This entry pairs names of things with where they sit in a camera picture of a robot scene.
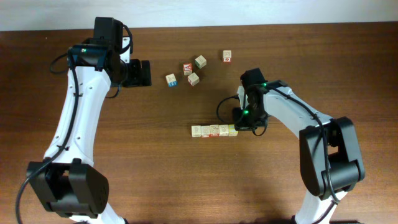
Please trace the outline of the elephant wooden block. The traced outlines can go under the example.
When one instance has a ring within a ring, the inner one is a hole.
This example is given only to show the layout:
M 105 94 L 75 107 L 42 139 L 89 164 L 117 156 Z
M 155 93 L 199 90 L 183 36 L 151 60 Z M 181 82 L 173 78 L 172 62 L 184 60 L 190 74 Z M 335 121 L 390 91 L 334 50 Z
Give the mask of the elephant wooden block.
M 210 136 L 218 137 L 220 135 L 220 127 L 218 124 L 210 125 Z

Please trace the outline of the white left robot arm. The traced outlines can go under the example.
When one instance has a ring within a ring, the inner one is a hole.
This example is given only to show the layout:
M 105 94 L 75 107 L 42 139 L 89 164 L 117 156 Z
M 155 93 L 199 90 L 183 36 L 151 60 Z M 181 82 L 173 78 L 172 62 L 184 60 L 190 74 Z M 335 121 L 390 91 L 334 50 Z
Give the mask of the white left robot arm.
M 65 54 L 68 90 L 55 136 L 40 162 L 30 162 L 31 186 L 48 212 L 76 223 L 125 223 L 108 202 L 109 182 L 94 167 L 93 146 L 111 88 L 150 86 L 150 63 L 131 59 L 132 34 L 112 17 L 97 17 L 94 34 Z

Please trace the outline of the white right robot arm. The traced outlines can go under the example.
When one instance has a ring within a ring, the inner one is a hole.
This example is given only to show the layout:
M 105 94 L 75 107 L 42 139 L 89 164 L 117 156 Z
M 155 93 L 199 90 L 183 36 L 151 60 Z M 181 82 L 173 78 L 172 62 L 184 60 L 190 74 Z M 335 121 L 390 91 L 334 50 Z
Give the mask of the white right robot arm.
M 307 191 L 292 223 L 330 223 L 343 197 L 365 177 L 353 122 L 319 112 L 282 80 L 267 81 L 258 68 L 245 71 L 240 81 L 235 130 L 255 132 L 274 117 L 298 137 L 300 175 Z

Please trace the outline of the plain Y wooden block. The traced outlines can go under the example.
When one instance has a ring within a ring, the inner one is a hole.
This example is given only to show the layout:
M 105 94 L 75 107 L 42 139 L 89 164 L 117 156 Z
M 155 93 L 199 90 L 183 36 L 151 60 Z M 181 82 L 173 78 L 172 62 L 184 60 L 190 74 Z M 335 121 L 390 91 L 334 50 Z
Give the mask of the plain Y wooden block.
M 200 138 L 201 137 L 201 126 L 191 126 L 192 137 Z

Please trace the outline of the number 2 wooden block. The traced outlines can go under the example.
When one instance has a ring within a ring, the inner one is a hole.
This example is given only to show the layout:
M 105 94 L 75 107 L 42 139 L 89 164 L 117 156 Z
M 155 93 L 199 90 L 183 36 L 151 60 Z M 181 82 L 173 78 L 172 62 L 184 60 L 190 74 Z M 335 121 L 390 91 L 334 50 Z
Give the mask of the number 2 wooden block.
M 219 125 L 219 136 L 229 136 L 229 126 L 227 124 Z

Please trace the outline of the red sided wooden block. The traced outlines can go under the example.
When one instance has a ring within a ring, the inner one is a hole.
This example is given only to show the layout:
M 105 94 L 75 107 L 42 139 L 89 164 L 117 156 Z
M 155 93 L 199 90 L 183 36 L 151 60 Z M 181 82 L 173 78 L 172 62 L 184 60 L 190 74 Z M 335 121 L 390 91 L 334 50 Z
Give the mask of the red sided wooden block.
M 209 126 L 201 126 L 201 136 L 203 138 L 208 138 L 210 136 L 210 127 Z

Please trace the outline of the yellow framed I block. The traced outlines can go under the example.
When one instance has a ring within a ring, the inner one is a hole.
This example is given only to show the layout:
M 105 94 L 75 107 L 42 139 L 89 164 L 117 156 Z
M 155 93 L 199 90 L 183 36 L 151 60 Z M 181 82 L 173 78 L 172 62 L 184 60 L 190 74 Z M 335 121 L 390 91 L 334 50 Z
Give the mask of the yellow framed I block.
M 228 136 L 237 136 L 238 131 L 235 129 L 235 125 L 229 124 L 228 125 Z

